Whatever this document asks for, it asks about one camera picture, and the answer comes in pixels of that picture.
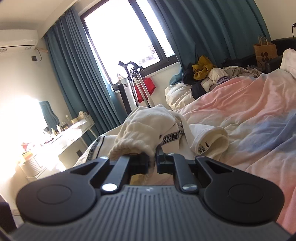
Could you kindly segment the white air conditioner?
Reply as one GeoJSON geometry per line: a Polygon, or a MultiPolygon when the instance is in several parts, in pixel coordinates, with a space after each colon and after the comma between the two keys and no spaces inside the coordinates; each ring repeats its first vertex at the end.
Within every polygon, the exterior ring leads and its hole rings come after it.
{"type": "Polygon", "coordinates": [[[36,30],[1,30],[1,49],[22,46],[36,46],[39,37],[36,30]]]}

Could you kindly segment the mustard yellow garment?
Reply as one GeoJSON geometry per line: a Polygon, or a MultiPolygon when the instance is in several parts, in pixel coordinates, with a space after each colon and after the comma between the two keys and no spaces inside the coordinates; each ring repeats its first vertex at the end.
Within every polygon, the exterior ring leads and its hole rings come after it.
{"type": "Polygon", "coordinates": [[[196,64],[192,65],[195,80],[205,79],[210,71],[216,66],[210,61],[208,57],[202,55],[196,64]]]}

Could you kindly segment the white vanity desk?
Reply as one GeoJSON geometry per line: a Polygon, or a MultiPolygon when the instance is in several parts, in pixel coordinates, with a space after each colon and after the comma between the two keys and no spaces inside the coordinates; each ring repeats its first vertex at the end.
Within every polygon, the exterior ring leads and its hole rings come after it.
{"type": "Polygon", "coordinates": [[[33,182],[65,171],[66,167],[60,161],[59,156],[87,131],[94,135],[91,129],[93,126],[95,122],[91,115],[88,115],[58,134],[49,143],[25,152],[24,160],[19,163],[19,166],[25,173],[26,179],[33,182]]]}

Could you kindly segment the left teal curtain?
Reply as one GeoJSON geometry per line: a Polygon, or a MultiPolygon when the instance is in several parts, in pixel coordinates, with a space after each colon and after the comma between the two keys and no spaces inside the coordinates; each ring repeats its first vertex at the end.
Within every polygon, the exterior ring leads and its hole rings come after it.
{"type": "Polygon", "coordinates": [[[56,80],[73,118],[87,112],[95,122],[94,136],[121,125],[127,117],[111,86],[106,83],[88,42],[78,13],[70,7],[44,35],[56,80]]]}

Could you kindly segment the cream zip-up jacket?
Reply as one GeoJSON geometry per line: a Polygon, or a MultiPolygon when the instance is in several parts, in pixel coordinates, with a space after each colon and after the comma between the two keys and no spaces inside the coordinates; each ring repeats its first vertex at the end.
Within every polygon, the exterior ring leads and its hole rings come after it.
{"type": "Polygon", "coordinates": [[[228,149],[226,130],[201,124],[189,124],[185,118],[159,104],[153,108],[134,109],[124,123],[100,135],[82,154],[76,165],[101,156],[117,161],[122,155],[144,153],[149,158],[147,174],[134,174],[133,185],[167,183],[168,175],[158,178],[155,171],[156,148],[164,153],[188,151],[193,156],[206,156],[218,161],[228,149]]]}

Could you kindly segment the white puffy comforter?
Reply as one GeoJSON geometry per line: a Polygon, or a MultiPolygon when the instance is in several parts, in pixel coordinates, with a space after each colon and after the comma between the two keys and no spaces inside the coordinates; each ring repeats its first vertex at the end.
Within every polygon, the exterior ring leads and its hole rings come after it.
{"type": "Polygon", "coordinates": [[[192,103],[195,99],[192,96],[191,88],[191,85],[182,82],[168,86],[165,89],[165,97],[169,107],[176,111],[192,103]]]}

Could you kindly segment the right teal curtain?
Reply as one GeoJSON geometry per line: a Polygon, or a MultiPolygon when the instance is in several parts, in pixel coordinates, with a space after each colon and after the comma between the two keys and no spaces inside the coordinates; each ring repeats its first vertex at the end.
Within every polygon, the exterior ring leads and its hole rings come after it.
{"type": "Polygon", "coordinates": [[[226,58],[254,53],[259,36],[270,39],[255,1],[149,1],[181,66],[170,84],[182,80],[189,64],[202,55],[221,66],[226,58]]]}

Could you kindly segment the black garment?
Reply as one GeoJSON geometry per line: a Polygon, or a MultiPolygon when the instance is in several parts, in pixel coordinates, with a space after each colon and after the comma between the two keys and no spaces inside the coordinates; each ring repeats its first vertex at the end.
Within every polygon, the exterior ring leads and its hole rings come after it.
{"type": "Polygon", "coordinates": [[[187,69],[183,73],[183,82],[184,84],[191,85],[191,93],[193,98],[196,100],[199,97],[203,96],[207,92],[202,87],[201,82],[194,79],[194,71],[192,68],[192,63],[189,63],[187,69]]]}

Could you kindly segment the white air purifier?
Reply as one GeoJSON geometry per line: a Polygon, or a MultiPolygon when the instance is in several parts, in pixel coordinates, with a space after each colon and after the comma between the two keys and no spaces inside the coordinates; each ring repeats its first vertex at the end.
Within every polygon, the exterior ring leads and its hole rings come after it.
{"type": "Polygon", "coordinates": [[[136,107],[136,102],[133,96],[132,87],[127,78],[119,80],[118,88],[121,95],[121,99],[123,101],[123,105],[125,106],[125,110],[129,115],[136,107]]]}

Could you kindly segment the brown paper bag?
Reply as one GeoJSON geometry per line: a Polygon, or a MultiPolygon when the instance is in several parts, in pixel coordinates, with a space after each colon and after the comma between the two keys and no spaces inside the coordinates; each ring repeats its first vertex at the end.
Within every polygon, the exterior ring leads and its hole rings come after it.
{"type": "Polygon", "coordinates": [[[276,45],[269,42],[266,37],[259,36],[258,43],[253,45],[258,67],[265,70],[265,64],[278,56],[276,45]]]}

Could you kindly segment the pastel pillow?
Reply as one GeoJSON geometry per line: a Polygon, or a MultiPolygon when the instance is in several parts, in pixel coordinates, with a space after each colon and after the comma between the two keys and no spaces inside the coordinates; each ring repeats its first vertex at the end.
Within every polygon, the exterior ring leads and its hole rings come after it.
{"type": "Polygon", "coordinates": [[[280,69],[296,78],[296,51],[294,49],[289,48],[283,52],[280,69]]]}

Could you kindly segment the vanity mirror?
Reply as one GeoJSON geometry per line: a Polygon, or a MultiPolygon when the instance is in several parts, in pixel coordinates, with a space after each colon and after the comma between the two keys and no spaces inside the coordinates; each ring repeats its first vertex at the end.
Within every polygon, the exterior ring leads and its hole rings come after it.
{"type": "Polygon", "coordinates": [[[48,125],[49,129],[53,129],[53,130],[57,130],[57,126],[60,125],[60,121],[58,119],[58,117],[55,115],[55,113],[53,112],[50,104],[48,101],[40,101],[39,105],[41,107],[43,116],[44,116],[44,120],[46,122],[46,124],[48,125]]]}

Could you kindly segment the metal clothes rack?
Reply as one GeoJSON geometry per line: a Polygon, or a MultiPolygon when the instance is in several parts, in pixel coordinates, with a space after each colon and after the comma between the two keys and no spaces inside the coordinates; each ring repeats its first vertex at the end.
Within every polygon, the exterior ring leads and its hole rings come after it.
{"type": "Polygon", "coordinates": [[[129,63],[125,64],[122,61],[118,61],[119,66],[123,67],[128,74],[128,81],[132,87],[133,96],[136,102],[137,107],[139,106],[137,90],[140,93],[143,101],[145,102],[148,108],[152,108],[155,106],[151,95],[146,87],[140,72],[144,70],[144,68],[136,63],[130,61],[129,63]]]}

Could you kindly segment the black chair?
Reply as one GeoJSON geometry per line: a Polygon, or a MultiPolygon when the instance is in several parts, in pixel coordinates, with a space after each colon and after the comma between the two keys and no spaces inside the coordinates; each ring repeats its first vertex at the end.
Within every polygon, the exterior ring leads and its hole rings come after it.
{"type": "Polygon", "coordinates": [[[295,39],[293,38],[281,38],[281,39],[272,40],[271,42],[276,46],[278,56],[269,60],[267,63],[265,63],[266,73],[271,73],[274,70],[280,68],[283,52],[286,49],[295,50],[295,39]]]}

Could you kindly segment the teal curtain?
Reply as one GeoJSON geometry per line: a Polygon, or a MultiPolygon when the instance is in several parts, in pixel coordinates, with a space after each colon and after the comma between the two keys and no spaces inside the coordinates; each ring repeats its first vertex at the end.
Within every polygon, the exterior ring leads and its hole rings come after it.
{"type": "Polygon", "coordinates": [[[95,122],[94,136],[121,125],[127,117],[111,86],[106,83],[88,42],[78,13],[70,7],[44,35],[56,80],[73,118],[87,112],[95,122]]]}
{"type": "Polygon", "coordinates": [[[255,1],[149,1],[181,66],[170,84],[182,80],[189,64],[202,55],[221,66],[226,58],[254,53],[259,36],[270,39],[255,1]]]}

